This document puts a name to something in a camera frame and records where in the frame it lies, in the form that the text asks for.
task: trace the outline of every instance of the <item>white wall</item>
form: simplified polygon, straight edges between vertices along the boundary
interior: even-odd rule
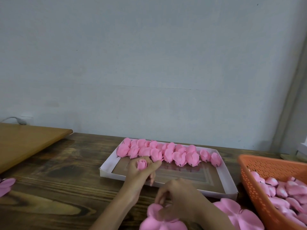
[[[289,125],[282,141],[281,153],[294,154],[299,143],[307,143],[307,75],[300,88]]]
[[[0,117],[267,150],[307,0],[0,0]]]

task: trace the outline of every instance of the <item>person's right hand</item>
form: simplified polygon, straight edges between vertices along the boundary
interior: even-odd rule
[[[168,195],[170,195],[173,204],[159,211],[159,220],[167,221],[182,218],[198,222],[198,218],[201,218],[201,214],[206,209],[206,206],[212,205],[202,193],[182,178],[168,181],[161,187],[156,196],[155,203],[163,205]]]

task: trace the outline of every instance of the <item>hand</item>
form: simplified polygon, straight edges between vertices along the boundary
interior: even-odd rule
[[[206,206],[211,204],[202,193],[182,178],[168,181],[161,187],[156,196],[155,203],[163,205],[167,195],[171,196],[173,204],[159,211],[159,220],[168,221],[183,218],[198,223],[198,219],[201,218],[201,214]]]
[[[137,161],[145,159],[147,162],[147,168],[144,170],[137,169]],[[133,206],[138,201],[141,189],[147,179],[150,179],[150,186],[154,183],[156,176],[155,171],[161,166],[161,161],[155,163],[148,157],[139,157],[130,161],[128,165],[128,173],[124,182],[124,185],[119,191],[119,196],[128,197],[129,203]]]

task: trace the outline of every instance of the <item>wood grain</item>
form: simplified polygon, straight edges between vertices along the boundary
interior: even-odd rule
[[[71,133],[71,129],[0,123],[0,173]]]
[[[3,178],[17,178],[13,191],[0,198],[1,229],[88,229],[123,184],[99,176],[99,167],[122,140],[121,137],[74,133],[1,174]],[[237,157],[254,154],[278,158],[278,155],[211,148],[220,152],[238,185],[238,202],[255,211],[240,184]],[[120,229],[139,228],[157,191],[156,187],[143,187],[139,201],[129,211]],[[185,223],[190,230],[201,229],[197,224]]]

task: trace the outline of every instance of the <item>forearm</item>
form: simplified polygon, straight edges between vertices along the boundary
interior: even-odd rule
[[[131,207],[129,197],[119,192],[89,230],[117,230]]]
[[[215,205],[208,203],[207,208],[202,208],[203,210],[210,210],[210,211],[202,211],[199,216],[197,223],[206,230],[236,230],[235,227],[232,225],[231,221],[229,220],[228,216],[218,209]]]

